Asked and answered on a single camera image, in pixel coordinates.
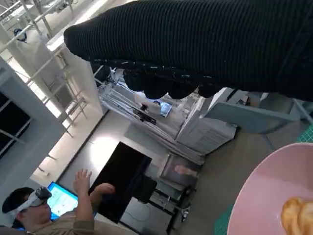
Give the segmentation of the right robot hand black glove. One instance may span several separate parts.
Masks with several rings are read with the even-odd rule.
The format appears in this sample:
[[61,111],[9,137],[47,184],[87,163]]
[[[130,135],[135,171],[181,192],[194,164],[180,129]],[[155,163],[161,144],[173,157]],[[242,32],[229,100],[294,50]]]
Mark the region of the right robot hand black glove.
[[136,0],[70,26],[64,42],[85,61],[122,69],[149,99],[224,87],[313,99],[310,0]]

